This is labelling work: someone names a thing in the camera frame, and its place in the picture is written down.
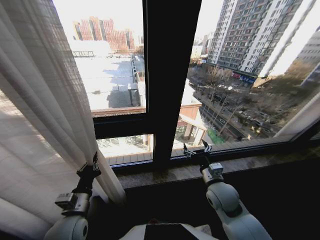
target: car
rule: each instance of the car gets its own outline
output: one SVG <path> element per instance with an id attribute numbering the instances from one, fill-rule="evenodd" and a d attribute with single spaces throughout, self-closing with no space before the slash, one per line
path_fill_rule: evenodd
<path id="1" fill-rule="evenodd" d="M 264 118 L 267 118 L 267 117 L 269 117 L 269 115 L 268 114 L 266 114 L 266 113 L 264 113 L 264 112 L 259 112 L 259 114 L 262 116 L 262 117 L 264 117 Z"/>
<path id="2" fill-rule="evenodd" d="M 254 119 L 252 122 L 253 122 L 254 124 L 256 124 L 257 126 L 259 126 L 259 127 L 261 127 L 261 126 L 264 124 L 263 121 L 258 120 L 258 119 Z"/>

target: sky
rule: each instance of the sky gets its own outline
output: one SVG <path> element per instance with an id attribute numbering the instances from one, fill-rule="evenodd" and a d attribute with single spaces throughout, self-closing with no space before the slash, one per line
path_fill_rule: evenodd
<path id="1" fill-rule="evenodd" d="M 143 34 L 143 9 L 141 0 L 53 0 L 64 32 L 68 38 L 75 34 L 73 21 L 88 19 L 113 19 L 116 29 L 130 28 Z M 195 36 L 215 31 L 223 0 L 202 0 Z"/>
<path id="2" fill-rule="evenodd" d="M 202 0 L 195 37 L 203 38 L 216 30 L 223 2 L 224 0 Z"/>
<path id="3" fill-rule="evenodd" d="M 73 21 L 88 19 L 113 19 L 117 30 L 130 28 L 138 35 L 143 34 L 143 9 L 141 0 L 53 0 L 65 35 L 75 34 Z"/>

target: building facade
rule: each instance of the building facade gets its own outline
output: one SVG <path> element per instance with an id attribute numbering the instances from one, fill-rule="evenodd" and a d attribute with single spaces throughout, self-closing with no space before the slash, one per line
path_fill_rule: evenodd
<path id="1" fill-rule="evenodd" d="M 296 59 L 311 64 L 320 62 L 320 27 L 312 35 Z"/>
<path id="2" fill-rule="evenodd" d="M 225 0 L 208 61 L 259 75 L 302 0 Z"/>
<path id="3" fill-rule="evenodd" d="M 202 45 L 193 45 L 191 51 L 191 59 L 199 59 L 202 52 Z"/>
<path id="4" fill-rule="evenodd" d="M 74 39 L 81 41 L 107 41 L 113 52 L 135 50 L 134 34 L 130 29 L 116 30 L 112 19 L 98 19 L 91 16 L 80 22 L 73 22 Z"/>

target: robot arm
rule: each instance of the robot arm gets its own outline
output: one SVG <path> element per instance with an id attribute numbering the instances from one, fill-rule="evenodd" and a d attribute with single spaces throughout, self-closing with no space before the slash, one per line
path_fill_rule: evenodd
<path id="1" fill-rule="evenodd" d="M 93 157 L 93 164 L 82 166 L 76 172 L 80 177 L 78 185 L 72 192 L 62 193 L 55 200 L 55 204 L 62 208 L 62 215 L 46 233 L 44 240 L 85 240 L 88 234 L 86 216 L 90 206 L 92 184 L 95 177 L 101 174 L 97 152 Z"/>
<path id="2" fill-rule="evenodd" d="M 235 188 L 224 183 L 222 165 L 210 163 L 208 156 L 211 147 L 205 141 L 203 144 L 204 150 L 194 152 L 184 147 L 184 154 L 191 158 L 201 157 L 200 171 L 208 187 L 206 198 L 219 216 L 228 239 L 271 240 L 266 229 L 244 206 Z"/>

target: curtain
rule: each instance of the curtain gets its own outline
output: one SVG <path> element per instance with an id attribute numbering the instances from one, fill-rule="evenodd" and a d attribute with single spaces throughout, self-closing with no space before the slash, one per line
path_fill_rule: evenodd
<path id="1" fill-rule="evenodd" d="M 77 185 L 76 170 L 96 151 L 102 174 L 94 192 L 125 201 L 98 149 L 87 94 L 51 0 L 0 0 L 0 90 L 0 209 L 13 204 L 43 221 L 44 231 L 60 217 L 55 198 Z"/>

